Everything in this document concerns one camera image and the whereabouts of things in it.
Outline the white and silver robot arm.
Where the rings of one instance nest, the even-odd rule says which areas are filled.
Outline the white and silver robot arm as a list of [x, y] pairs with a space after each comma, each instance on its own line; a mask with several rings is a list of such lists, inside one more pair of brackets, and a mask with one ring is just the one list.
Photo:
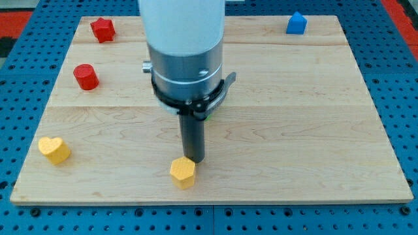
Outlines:
[[222, 79], [224, 0], [140, 0], [159, 102], [184, 114], [210, 98]]

